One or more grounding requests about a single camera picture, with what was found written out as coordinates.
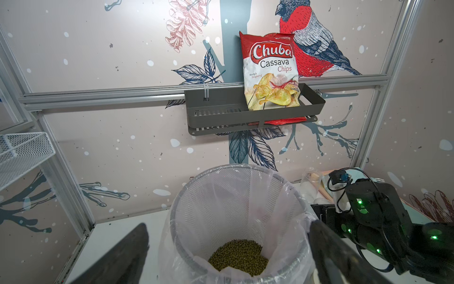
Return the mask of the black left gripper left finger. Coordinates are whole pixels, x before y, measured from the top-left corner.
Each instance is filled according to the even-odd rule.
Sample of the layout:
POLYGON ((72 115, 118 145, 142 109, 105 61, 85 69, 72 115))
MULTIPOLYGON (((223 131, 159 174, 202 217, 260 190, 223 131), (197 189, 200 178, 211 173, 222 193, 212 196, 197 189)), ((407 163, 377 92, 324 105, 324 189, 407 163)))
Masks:
POLYGON ((141 223, 73 283, 137 284, 143 273, 148 250, 147 227, 141 223))

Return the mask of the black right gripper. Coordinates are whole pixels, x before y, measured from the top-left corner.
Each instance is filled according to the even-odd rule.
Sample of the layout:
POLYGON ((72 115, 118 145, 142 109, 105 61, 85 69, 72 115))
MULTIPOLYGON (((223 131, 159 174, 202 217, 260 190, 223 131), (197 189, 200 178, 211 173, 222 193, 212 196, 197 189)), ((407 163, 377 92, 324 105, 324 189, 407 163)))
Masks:
POLYGON ((333 204, 312 204, 316 216, 340 238, 350 239, 357 244, 358 222, 353 214, 337 213, 333 204))

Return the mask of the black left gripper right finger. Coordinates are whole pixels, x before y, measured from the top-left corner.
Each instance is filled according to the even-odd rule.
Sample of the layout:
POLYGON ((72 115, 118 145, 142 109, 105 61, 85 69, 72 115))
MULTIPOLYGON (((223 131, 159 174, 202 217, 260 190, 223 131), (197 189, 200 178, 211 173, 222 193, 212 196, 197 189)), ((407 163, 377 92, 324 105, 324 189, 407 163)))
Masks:
POLYGON ((309 244, 322 284, 388 284, 334 231, 316 220, 310 225, 309 244))

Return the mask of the clear plastic mung bean jar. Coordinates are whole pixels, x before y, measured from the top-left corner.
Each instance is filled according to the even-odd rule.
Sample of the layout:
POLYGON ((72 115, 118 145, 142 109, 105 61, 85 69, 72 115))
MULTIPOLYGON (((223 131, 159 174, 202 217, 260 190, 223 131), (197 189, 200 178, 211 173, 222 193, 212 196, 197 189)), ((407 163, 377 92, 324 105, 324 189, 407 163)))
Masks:
POLYGON ((307 168, 302 175, 299 191, 309 204, 314 204, 317 198, 323 197, 319 191, 321 178, 321 173, 313 167, 307 168))

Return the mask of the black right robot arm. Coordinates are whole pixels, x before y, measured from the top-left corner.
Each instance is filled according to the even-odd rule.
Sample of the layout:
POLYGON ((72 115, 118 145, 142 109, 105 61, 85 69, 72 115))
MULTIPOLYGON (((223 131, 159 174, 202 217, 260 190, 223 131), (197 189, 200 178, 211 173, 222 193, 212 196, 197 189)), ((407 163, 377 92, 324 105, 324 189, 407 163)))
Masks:
POLYGON ((345 213, 337 213, 334 204, 312 205, 321 222, 339 237, 388 262, 384 272, 409 272, 434 284, 453 283, 453 223, 413 223, 396 189, 387 183, 348 182, 344 196, 351 206, 345 213))

